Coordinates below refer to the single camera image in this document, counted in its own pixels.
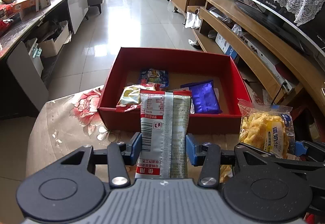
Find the yellow puffed snack bag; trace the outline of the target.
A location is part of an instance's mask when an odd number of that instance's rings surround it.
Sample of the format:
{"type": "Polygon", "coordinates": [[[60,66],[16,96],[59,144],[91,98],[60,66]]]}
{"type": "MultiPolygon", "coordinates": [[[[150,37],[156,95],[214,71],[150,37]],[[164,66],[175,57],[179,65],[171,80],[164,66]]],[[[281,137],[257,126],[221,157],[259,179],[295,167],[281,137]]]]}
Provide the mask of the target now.
{"type": "Polygon", "coordinates": [[[239,142],[287,158],[295,153],[292,108],[238,101],[241,112],[239,142]]]}

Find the red silver snack packet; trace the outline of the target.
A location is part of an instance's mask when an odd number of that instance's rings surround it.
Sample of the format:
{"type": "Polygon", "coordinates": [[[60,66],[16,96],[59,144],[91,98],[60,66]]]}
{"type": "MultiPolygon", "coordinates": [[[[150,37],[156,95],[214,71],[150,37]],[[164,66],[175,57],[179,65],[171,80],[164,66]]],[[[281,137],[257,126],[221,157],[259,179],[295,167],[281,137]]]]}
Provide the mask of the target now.
{"type": "Polygon", "coordinates": [[[142,149],[135,178],[187,178],[186,133],[192,93],[142,89],[142,149]]]}

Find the blue foil snack packet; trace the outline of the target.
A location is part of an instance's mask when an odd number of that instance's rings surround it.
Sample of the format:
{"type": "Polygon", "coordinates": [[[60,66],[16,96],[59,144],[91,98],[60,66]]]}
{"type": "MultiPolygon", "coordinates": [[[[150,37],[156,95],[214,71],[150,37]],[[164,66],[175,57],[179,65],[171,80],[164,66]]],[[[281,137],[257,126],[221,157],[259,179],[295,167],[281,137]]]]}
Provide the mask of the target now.
{"type": "Polygon", "coordinates": [[[192,92],[192,102],[195,114],[220,114],[220,104],[214,91],[213,80],[187,83],[180,88],[188,88],[192,92]]]}

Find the yellow red snack bag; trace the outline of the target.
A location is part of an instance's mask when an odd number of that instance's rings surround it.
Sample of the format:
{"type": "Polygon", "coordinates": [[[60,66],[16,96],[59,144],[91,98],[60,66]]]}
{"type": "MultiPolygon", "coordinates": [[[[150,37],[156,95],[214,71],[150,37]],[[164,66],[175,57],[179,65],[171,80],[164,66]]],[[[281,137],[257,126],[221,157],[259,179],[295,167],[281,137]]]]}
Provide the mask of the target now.
{"type": "Polygon", "coordinates": [[[141,90],[159,91],[160,84],[149,83],[149,84],[133,84],[124,87],[122,95],[116,105],[116,109],[119,112],[127,112],[141,107],[141,90]]]}

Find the floral beige tablecloth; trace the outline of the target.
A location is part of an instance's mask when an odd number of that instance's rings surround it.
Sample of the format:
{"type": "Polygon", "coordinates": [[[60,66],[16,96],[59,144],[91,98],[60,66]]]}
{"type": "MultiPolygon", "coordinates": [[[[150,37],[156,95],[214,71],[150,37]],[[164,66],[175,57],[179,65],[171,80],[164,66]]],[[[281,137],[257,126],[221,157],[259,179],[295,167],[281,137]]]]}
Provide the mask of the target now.
{"type": "Polygon", "coordinates": [[[110,131],[97,105],[103,87],[98,86],[48,101],[29,136],[26,175],[30,176],[83,145],[95,150],[111,143],[128,142],[132,132],[110,131]]]}

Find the white set-top device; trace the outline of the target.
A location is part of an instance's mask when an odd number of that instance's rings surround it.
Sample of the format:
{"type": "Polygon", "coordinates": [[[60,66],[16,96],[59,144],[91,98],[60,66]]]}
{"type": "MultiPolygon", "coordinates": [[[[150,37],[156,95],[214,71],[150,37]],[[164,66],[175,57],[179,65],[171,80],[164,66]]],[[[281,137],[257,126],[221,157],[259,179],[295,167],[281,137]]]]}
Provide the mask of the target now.
{"type": "Polygon", "coordinates": [[[291,92],[295,85],[282,76],[276,69],[276,65],[280,63],[279,59],[271,53],[260,41],[247,32],[244,32],[241,36],[242,40],[247,46],[261,59],[266,67],[272,72],[276,80],[280,83],[284,83],[284,89],[287,93],[291,92]]]}

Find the blue cartoon snack packet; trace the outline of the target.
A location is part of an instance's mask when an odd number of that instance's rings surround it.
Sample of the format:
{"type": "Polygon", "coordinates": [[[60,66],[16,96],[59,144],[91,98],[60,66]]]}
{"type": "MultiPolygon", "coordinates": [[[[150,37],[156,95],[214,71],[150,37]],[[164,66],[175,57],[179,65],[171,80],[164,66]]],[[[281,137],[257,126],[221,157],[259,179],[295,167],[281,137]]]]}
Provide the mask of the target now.
{"type": "Polygon", "coordinates": [[[141,70],[139,75],[140,84],[156,83],[161,88],[169,86],[169,73],[165,70],[146,69],[141,70]]]}

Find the wooden TV cabinet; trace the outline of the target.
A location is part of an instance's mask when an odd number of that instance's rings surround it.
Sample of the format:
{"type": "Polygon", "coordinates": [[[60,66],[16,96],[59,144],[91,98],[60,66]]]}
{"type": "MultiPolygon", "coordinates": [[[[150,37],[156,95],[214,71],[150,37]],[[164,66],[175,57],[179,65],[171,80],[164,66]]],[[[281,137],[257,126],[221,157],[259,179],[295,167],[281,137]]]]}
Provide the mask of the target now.
{"type": "Polygon", "coordinates": [[[319,70],[315,63],[309,61],[263,25],[241,11],[235,5],[234,0],[206,1],[225,13],[278,57],[302,83],[319,109],[324,112],[324,72],[319,70]]]}

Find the black flat television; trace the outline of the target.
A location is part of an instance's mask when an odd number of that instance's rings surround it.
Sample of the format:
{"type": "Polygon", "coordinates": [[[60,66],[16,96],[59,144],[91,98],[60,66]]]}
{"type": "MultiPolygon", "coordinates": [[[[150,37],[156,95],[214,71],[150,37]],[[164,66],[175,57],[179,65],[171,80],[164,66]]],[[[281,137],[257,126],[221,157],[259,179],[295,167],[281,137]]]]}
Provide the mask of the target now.
{"type": "Polygon", "coordinates": [[[235,0],[236,6],[302,55],[324,64],[324,4],[311,21],[297,26],[295,15],[274,0],[235,0]]]}

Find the white cardboard box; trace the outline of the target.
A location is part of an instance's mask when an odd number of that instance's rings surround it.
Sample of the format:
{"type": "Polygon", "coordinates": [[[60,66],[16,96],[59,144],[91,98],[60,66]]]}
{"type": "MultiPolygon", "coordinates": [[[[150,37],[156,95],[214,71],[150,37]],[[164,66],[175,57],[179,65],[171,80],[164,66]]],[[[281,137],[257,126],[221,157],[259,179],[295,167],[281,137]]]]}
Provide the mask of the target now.
{"type": "Polygon", "coordinates": [[[59,22],[57,26],[58,29],[55,30],[53,35],[39,42],[39,47],[42,49],[41,55],[45,58],[58,55],[62,46],[68,41],[70,36],[68,21],[59,22]]]}

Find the white storage bin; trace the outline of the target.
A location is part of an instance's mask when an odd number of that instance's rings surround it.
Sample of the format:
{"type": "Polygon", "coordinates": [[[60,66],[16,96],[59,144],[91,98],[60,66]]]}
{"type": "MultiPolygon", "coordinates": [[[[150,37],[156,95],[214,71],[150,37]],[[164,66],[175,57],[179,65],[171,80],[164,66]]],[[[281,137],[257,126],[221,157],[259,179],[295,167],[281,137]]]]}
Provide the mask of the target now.
{"type": "Polygon", "coordinates": [[[33,38],[26,42],[26,48],[28,50],[29,57],[38,73],[39,76],[42,75],[43,64],[41,61],[42,49],[37,43],[37,38],[33,38]]]}

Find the white paper bag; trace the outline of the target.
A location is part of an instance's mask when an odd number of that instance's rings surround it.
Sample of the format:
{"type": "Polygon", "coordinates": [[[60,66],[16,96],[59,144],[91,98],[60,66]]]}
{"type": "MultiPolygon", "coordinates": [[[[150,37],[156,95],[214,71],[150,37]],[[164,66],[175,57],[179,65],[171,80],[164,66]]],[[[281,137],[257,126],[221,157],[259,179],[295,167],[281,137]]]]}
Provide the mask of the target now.
{"type": "Polygon", "coordinates": [[[198,29],[201,26],[202,20],[200,17],[192,12],[187,12],[185,20],[185,28],[198,29]]]}

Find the dark long side table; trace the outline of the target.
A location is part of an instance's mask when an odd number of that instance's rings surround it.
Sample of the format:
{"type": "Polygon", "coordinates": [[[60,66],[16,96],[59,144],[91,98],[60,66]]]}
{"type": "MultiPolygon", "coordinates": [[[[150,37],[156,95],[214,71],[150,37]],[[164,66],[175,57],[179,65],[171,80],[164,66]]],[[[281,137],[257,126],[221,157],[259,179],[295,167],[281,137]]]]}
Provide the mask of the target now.
{"type": "Polygon", "coordinates": [[[39,44],[53,35],[62,21],[68,21],[70,34],[76,33],[87,12],[87,0],[51,0],[50,6],[26,15],[1,37],[2,119],[35,117],[49,98],[49,82],[62,48],[54,57],[41,55],[43,71],[39,76],[26,42],[37,38],[39,44]]]}

